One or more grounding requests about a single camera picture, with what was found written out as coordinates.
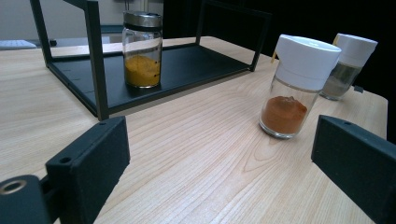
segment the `red-brown spice powder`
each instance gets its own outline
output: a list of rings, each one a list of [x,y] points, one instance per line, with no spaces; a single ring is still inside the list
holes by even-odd
[[[262,122],[277,133],[297,133],[306,111],[306,107],[292,96],[277,96],[267,102]]]

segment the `black plastic mount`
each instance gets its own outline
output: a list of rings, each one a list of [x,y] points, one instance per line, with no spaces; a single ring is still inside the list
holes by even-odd
[[[95,124],[46,163],[0,183],[0,223],[93,223],[128,166],[125,117]]]
[[[320,115],[315,163],[375,223],[396,223],[396,146],[362,127]]]
[[[97,1],[64,0],[83,9],[90,54],[87,56],[52,57],[40,0],[31,0],[40,44],[48,69],[99,120],[133,106],[154,101],[244,71],[254,71],[269,30],[272,14],[218,1],[204,0],[199,29],[193,44],[163,48],[161,84],[149,89],[125,85],[122,52],[103,53],[102,33]],[[238,11],[264,20],[259,43],[251,64],[241,63],[211,49],[200,46],[205,6]]]

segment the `black shelf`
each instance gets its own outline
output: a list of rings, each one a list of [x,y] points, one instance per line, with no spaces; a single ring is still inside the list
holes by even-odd
[[[104,63],[110,114],[249,69],[246,63],[196,44],[163,48],[160,85],[145,89],[125,84],[121,52],[105,55]],[[90,57],[61,60],[53,69],[96,116]]]
[[[40,0],[31,0],[35,25],[48,69],[73,92],[99,120],[110,114],[142,105],[243,71],[254,71],[268,32],[271,14],[204,0],[195,43],[163,48],[160,85],[140,89],[124,81],[121,52],[103,53],[97,1],[64,0],[84,10],[90,54],[52,57]],[[206,5],[221,7],[267,20],[251,64],[237,61],[200,45]]]

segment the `spice shaker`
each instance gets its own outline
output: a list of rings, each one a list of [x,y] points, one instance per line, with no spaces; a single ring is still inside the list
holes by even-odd
[[[337,34],[333,44],[342,52],[338,64],[330,73],[320,95],[326,99],[338,101],[344,97],[361,72],[374,52],[377,42],[355,35]]]
[[[122,53],[125,82],[138,88],[160,83],[163,19],[143,11],[124,11]]]
[[[279,64],[260,125],[273,137],[290,139],[303,127],[341,49],[315,39],[281,35],[275,52]]]

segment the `silver metal lid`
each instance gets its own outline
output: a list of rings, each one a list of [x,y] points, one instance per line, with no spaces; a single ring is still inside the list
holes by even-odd
[[[145,11],[124,11],[123,13],[124,23],[133,26],[141,27],[162,27],[163,18],[162,16],[145,12]]]

